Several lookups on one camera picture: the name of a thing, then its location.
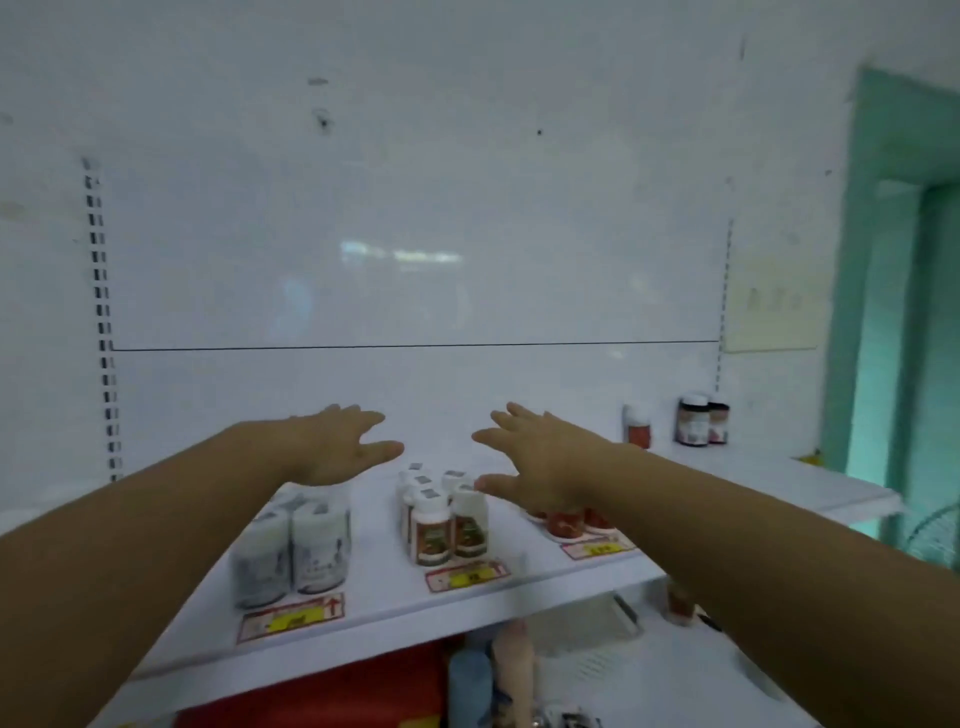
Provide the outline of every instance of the lower shelf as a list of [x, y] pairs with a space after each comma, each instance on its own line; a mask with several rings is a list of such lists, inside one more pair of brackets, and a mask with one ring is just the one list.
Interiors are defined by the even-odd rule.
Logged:
[[540, 681], [545, 699], [579, 704], [604, 728], [813, 728], [816, 720], [789, 699], [765, 694], [747, 677], [724, 634], [696, 620], [667, 622], [638, 609], [636, 640], [553, 658]]

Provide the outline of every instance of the white shelf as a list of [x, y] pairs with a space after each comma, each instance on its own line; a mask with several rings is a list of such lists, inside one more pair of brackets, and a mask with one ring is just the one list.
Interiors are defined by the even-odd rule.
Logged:
[[726, 635], [698, 619], [674, 626], [649, 605], [638, 612], [639, 639], [555, 658], [560, 664], [540, 681], [543, 697], [587, 708], [604, 728], [817, 725], [791, 700], [776, 700], [751, 682]]
[[[896, 494], [794, 461], [733, 447], [666, 446], [658, 453], [841, 522], [900, 510]], [[236, 646], [241, 616], [230, 604], [221, 560], [95, 725], [161, 716], [662, 575], [639, 551], [572, 561], [515, 508], [492, 502], [492, 555], [503, 559], [513, 575], [432, 595], [425, 570], [412, 566], [400, 548], [394, 482], [387, 472], [358, 484], [354, 492], [363, 508], [352, 514], [344, 619]]]

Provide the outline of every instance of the price tag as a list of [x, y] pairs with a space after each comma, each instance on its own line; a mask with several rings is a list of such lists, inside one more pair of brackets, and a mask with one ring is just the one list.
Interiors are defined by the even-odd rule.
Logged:
[[240, 622], [237, 644], [340, 619], [344, 614], [343, 593], [250, 612]]
[[618, 533], [615, 536], [604, 536], [600, 539], [581, 541], [576, 544], [564, 544], [561, 548], [571, 559], [580, 561], [582, 559], [592, 559], [596, 556], [610, 556], [624, 551], [633, 551], [636, 546]]
[[473, 561], [459, 567], [429, 571], [425, 575], [426, 585], [433, 593], [475, 587], [504, 576], [510, 576], [510, 570], [499, 559]]
[[275, 632], [285, 632], [288, 629], [306, 627], [310, 624], [326, 621], [329, 616], [330, 608], [326, 605], [322, 607], [307, 607], [306, 609], [298, 609], [296, 612], [280, 614], [274, 617], [270, 621], [270, 624], [267, 625], [267, 632], [273, 634]]
[[590, 556], [605, 556], [608, 553], [619, 553], [623, 546], [612, 542], [605, 544], [587, 544], [587, 554]]
[[450, 576], [450, 588], [463, 589], [464, 587], [472, 587], [474, 584], [482, 584], [485, 581], [490, 581], [495, 578], [496, 571], [489, 566], [479, 567], [478, 569], [455, 573]]

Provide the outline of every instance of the white bottle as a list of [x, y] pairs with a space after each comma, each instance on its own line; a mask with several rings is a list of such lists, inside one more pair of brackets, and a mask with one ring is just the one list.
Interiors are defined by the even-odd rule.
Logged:
[[440, 488], [415, 492], [410, 515], [410, 560], [417, 566], [437, 567], [450, 560], [450, 508]]
[[417, 493], [424, 488], [435, 488], [436, 485], [428, 475], [417, 475], [410, 480], [403, 492], [403, 504], [400, 507], [400, 539], [410, 547], [410, 520], [413, 519], [414, 503]]
[[457, 489], [457, 486], [466, 480], [467, 474], [463, 471], [446, 471], [440, 478], [440, 485], [446, 491], [448, 503], [453, 502], [453, 492]]
[[233, 603], [256, 609], [290, 589], [290, 515], [279, 508], [261, 512], [230, 549]]
[[321, 500], [305, 503], [293, 516], [294, 589], [319, 594], [347, 579], [350, 559], [349, 510]]
[[487, 553], [490, 538], [487, 497], [460, 483], [453, 491], [453, 553], [470, 559]]

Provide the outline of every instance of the blue bottle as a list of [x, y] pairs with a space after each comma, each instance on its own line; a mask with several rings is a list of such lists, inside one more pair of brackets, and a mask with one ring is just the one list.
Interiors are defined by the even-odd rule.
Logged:
[[454, 654], [447, 670], [449, 728], [490, 728], [492, 699], [490, 658], [475, 649]]

